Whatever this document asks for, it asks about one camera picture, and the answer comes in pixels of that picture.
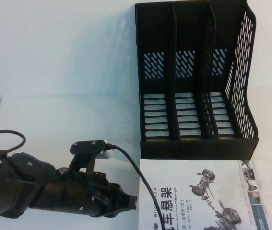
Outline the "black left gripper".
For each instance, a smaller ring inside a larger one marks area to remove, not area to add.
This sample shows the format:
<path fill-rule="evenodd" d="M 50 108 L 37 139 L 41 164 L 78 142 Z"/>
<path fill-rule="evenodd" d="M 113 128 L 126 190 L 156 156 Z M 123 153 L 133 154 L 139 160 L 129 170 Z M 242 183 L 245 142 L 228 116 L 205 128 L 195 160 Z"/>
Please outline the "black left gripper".
<path fill-rule="evenodd" d="M 116 212 L 136 209 L 137 197 L 111 183 L 102 172 L 89 175 L 59 169 L 63 185 L 59 189 L 59 212 Z"/>

